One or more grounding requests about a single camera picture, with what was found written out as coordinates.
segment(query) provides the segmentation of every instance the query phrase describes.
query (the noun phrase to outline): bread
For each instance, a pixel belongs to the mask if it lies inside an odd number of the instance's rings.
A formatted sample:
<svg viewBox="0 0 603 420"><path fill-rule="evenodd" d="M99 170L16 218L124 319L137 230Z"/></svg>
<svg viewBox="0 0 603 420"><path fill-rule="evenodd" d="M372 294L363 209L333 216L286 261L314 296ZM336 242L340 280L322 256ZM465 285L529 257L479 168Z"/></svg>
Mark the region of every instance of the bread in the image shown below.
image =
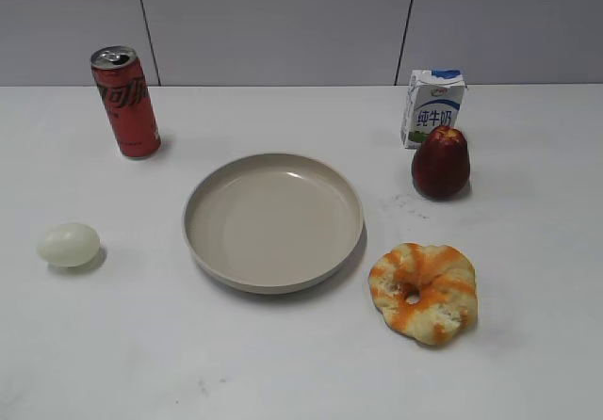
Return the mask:
<svg viewBox="0 0 603 420"><path fill-rule="evenodd" d="M385 323L426 345L442 345L477 321L475 270L450 246L400 244L370 270L368 283Z"/></svg>

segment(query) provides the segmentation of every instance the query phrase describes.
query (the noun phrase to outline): boiled egg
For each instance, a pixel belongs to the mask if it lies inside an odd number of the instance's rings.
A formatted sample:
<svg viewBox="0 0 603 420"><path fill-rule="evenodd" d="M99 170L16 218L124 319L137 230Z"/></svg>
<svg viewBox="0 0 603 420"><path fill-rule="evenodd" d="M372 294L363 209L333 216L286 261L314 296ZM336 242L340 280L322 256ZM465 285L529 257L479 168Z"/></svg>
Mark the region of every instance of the boiled egg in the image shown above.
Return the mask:
<svg viewBox="0 0 603 420"><path fill-rule="evenodd" d="M42 260L56 267L78 267L89 262L101 247L101 239L85 224L61 224L38 243Z"/></svg>

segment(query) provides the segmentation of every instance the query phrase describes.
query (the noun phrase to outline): beige plate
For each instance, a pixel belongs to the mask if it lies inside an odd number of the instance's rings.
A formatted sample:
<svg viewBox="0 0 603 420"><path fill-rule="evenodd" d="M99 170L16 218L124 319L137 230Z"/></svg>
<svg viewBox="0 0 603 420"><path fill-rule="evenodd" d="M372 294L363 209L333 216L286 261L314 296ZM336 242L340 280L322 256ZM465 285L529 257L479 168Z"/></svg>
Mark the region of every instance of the beige plate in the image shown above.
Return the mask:
<svg viewBox="0 0 603 420"><path fill-rule="evenodd" d="M337 171L303 156L239 159L190 195L184 233L195 261L243 291L281 294L325 280L364 227L362 206Z"/></svg>

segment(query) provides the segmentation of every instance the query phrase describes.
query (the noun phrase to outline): red apple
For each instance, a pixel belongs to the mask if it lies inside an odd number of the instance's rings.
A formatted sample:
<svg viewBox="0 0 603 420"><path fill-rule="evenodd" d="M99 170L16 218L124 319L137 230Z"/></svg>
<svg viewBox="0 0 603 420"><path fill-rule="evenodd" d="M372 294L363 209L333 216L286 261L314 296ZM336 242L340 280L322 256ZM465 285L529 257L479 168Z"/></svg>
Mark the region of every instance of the red apple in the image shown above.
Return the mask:
<svg viewBox="0 0 603 420"><path fill-rule="evenodd" d="M445 125L427 136L411 167L416 189L433 199L459 192L469 180L469 172L469 150L463 133Z"/></svg>

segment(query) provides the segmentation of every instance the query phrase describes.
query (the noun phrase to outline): red soda can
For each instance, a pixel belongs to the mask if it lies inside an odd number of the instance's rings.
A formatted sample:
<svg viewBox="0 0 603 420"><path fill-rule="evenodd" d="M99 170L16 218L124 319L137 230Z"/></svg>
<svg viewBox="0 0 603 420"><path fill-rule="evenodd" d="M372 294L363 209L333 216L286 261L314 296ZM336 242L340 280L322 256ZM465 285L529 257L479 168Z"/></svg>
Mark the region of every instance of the red soda can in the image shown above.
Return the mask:
<svg viewBox="0 0 603 420"><path fill-rule="evenodd" d="M90 58L113 134L122 153L144 158L161 145L139 57L127 46L109 46Z"/></svg>

